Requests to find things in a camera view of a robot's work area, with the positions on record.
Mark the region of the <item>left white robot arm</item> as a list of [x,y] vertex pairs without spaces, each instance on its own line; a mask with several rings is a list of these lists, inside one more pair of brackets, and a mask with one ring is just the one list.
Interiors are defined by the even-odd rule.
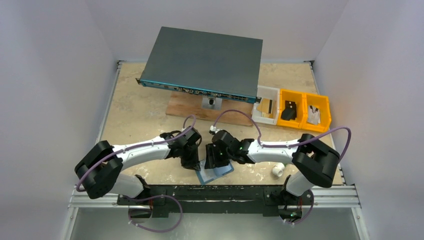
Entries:
[[200,169],[201,134],[193,127],[163,132],[150,140],[126,145],[111,145],[102,140],[75,166],[77,192],[86,192],[90,199],[117,194],[142,205],[151,197],[151,189],[139,175],[123,171],[156,160],[180,159],[185,169]]

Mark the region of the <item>white diamond VIP card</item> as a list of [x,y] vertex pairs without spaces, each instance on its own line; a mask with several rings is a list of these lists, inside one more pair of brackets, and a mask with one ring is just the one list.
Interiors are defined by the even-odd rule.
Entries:
[[307,123],[312,125],[319,125],[321,123],[320,109],[314,105],[309,105],[307,110]]

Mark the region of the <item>grey card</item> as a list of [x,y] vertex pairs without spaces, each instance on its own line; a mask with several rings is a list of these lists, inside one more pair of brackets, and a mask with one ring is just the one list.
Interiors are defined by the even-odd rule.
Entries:
[[269,100],[269,102],[268,102],[268,113],[270,115],[273,114],[273,101],[272,100]]

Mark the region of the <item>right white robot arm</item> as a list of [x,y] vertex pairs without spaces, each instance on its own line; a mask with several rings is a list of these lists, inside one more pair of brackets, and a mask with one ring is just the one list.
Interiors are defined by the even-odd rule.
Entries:
[[206,145],[205,169],[221,168],[231,162],[241,165],[273,162],[292,164],[298,171],[290,176],[280,196],[288,204],[314,186],[330,188],[340,161],[340,154],[311,134],[290,141],[238,140],[226,130],[214,133]]

